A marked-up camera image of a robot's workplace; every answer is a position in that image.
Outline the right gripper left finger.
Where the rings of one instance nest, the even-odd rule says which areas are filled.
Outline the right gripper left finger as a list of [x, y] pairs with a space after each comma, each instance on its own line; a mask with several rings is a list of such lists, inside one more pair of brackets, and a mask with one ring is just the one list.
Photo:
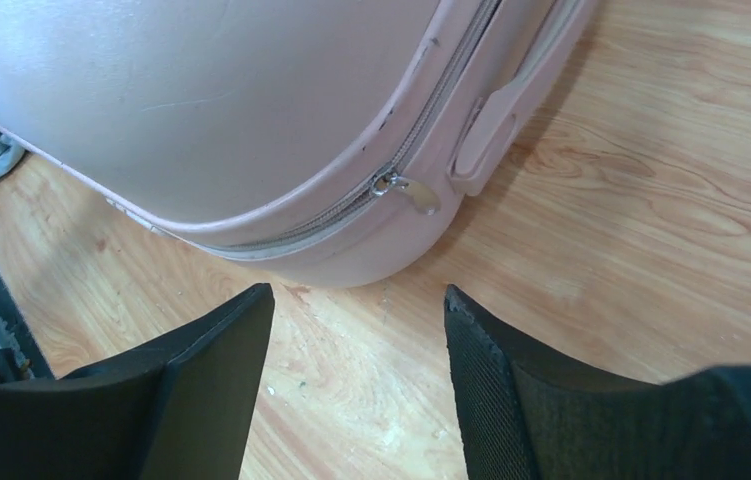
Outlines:
[[236, 479], [275, 300], [256, 284], [59, 379], [0, 383], [0, 479]]

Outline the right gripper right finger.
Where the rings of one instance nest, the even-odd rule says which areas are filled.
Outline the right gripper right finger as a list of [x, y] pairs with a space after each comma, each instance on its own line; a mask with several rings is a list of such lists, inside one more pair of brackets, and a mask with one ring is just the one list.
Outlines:
[[751, 479], [751, 365], [637, 381], [519, 331], [456, 286], [444, 328], [472, 479]]

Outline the pink suitcase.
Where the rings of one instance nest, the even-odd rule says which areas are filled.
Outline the pink suitcase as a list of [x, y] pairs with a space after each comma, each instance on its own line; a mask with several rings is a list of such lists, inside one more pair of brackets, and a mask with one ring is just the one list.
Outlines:
[[0, 132], [136, 222], [314, 286], [423, 256], [593, 1], [0, 1]]

